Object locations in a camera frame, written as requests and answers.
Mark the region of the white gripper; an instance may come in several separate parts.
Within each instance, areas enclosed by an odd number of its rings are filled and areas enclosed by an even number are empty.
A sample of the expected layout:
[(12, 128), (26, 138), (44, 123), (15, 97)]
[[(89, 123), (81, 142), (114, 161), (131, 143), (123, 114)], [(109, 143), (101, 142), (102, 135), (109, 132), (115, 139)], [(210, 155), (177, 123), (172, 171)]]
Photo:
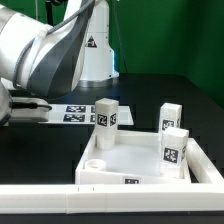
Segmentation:
[(47, 122), (52, 107), (43, 99), (13, 97), (10, 122)]

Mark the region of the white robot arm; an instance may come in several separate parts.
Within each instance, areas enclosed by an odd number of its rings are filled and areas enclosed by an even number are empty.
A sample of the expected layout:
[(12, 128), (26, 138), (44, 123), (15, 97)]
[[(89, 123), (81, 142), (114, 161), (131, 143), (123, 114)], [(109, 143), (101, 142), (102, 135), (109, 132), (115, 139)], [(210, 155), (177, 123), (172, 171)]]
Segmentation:
[(68, 0), (56, 26), (0, 4), (0, 127), (46, 121), (50, 100), (118, 77), (106, 0)]

